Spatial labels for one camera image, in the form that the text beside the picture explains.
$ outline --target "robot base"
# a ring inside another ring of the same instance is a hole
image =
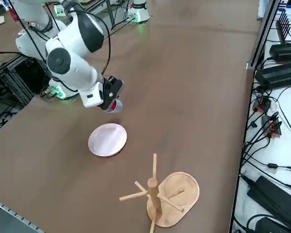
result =
[[[137,8],[131,7],[128,12],[127,21],[130,21],[133,17],[135,19],[131,22],[134,22],[134,23],[142,23],[151,18],[147,9],[145,8],[137,9]]]

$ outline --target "table surface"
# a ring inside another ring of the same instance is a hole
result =
[[[15,39],[21,26],[18,26],[9,12],[4,15],[5,23],[0,25],[0,51],[18,51]],[[0,62],[7,62],[16,57],[14,54],[0,55]]]
[[[146,198],[118,198],[137,192],[136,180],[146,185],[153,153],[159,181],[184,171],[200,185],[197,204],[168,231],[228,231],[258,1],[149,0],[148,8],[146,25],[112,35],[106,74],[125,82],[122,112],[34,98],[0,130],[0,202],[48,233],[149,232]],[[86,60],[102,70],[107,54],[106,40]],[[98,158],[88,137],[108,122],[121,124],[128,141]]]

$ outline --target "metal frame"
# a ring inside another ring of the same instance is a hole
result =
[[[115,19],[114,19],[113,13],[112,13],[112,7],[111,7],[110,0],[100,0],[96,3],[94,3],[93,5],[91,5],[90,7],[86,8],[85,10],[88,12],[91,12],[104,3],[107,4],[107,10],[109,13],[110,21],[111,21],[112,27],[114,27],[115,26]]]
[[[263,54],[263,48],[275,19],[277,9],[281,0],[269,0],[265,10],[265,14],[261,23],[258,37],[254,43],[252,54],[248,62],[247,69],[256,69],[260,56]]]

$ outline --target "red object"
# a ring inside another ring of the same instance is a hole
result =
[[[9,9],[9,12],[10,12],[12,18],[14,19],[14,21],[19,22],[19,18],[17,17],[15,11],[11,7],[8,7],[8,9]]]
[[[116,108],[116,101],[114,101],[114,103],[112,104],[112,107],[111,107],[112,111],[113,111],[115,108]]]

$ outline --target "white table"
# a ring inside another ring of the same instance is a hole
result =
[[[273,40],[273,41],[278,41],[279,37],[277,34],[277,30],[270,29],[269,35],[268,35],[268,40]],[[286,40],[291,40],[291,36],[287,36]],[[264,59],[267,59],[270,57],[269,50],[273,44],[279,44],[279,42],[270,42],[267,41],[265,44],[265,53],[264,53]],[[275,62],[273,60],[268,60],[265,62],[264,67],[273,67],[273,66],[278,66],[278,64],[274,64]],[[271,93],[271,96],[276,98],[279,96],[279,94],[282,92],[281,89],[274,90]],[[255,99],[256,95],[253,94],[251,99]],[[289,120],[291,124],[291,88],[285,90],[283,94],[279,98],[280,106],[282,110],[284,111],[287,119]],[[252,105],[250,106],[249,110],[249,116],[253,113],[252,110]],[[268,116],[271,116],[273,113],[276,111],[279,112],[279,121],[282,121],[281,125],[281,132],[282,136],[280,138],[272,138],[271,142],[268,147],[265,149],[262,149],[255,153],[253,157],[260,162],[264,164],[268,163],[275,163],[278,164],[279,166],[291,166],[291,130],[287,126],[285,119],[283,118],[283,115],[279,109],[278,104],[272,100],[271,107],[268,111]],[[251,117],[248,121],[248,125],[255,120],[261,113],[257,112]],[[261,119],[256,121],[257,128],[252,128],[247,131],[246,134],[246,141],[250,141],[252,137],[256,134],[256,132],[262,127],[262,122]],[[255,150],[265,146],[267,144],[267,139],[264,139],[258,143],[256,143],[252,149],[250,150],[249,154],[252,154]],[[285,169],[285,168],[278,168],[278,169],[271,169],[268,167],[265,167],[258,162],[254,161],[253,159],[250,159],[250,162],[256,165],[258,168],[263,170],[264,172],[268,173],[269,175],[277,178],[278,180],[291,184],[291,170]],[[274,184],[276,184],[278,187],[286,191],[291,195],[291,189],[287,188],[275,180],[267,177],[264,175],[262,172],[258,171],[256,168],[254,168],[252,165],[249,163],[246,163],[242,169],[241,173],[247,176],[248,178],[256,181],[260,176],[264,176],[266,179],[270,180]],[[256,214],[270,214],[267,212],[263,207],[261,207],[259,204],[257,204],[254,200],[252,200],[250,197],[247,196],[247,191],[248,191],[248,185],[247,183],[240,178],[239,181],[239,188],[237,192],[237,200],[236,200],[236,207],[235,207],[235,217],[236,219],[243,225],[246,226],[247,221],[250,217]],[[262,217],[257,217],[253,219],[250,222],[249,228],[250,229],[255,229],[256,222],[260,220]],[[240,229],[242,230],[235,222],[233,224],[233,229]]]

